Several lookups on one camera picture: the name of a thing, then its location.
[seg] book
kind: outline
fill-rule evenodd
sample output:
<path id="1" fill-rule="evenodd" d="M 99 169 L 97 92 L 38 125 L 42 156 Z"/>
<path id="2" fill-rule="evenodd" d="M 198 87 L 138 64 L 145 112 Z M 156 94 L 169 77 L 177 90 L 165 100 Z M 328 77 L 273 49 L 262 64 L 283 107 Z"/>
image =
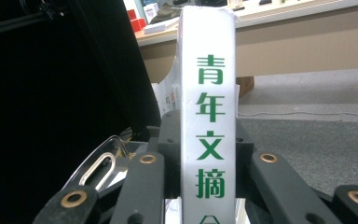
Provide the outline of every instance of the book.
<path id="1" fill-rule="evenodd" d="M 185 7 L 178 30 L 183 223 L 235 223 L 235 15 Z"/>

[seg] book spine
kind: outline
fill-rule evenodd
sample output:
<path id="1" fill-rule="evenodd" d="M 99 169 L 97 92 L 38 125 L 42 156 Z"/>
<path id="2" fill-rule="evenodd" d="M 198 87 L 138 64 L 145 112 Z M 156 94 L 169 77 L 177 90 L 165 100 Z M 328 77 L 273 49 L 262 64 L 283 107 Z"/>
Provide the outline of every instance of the book spine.
<path id="1" fill-rule="evenodd" d="M 235 223 L 235 16 L 185 7 L 178 34 L 182 223 Z"/>

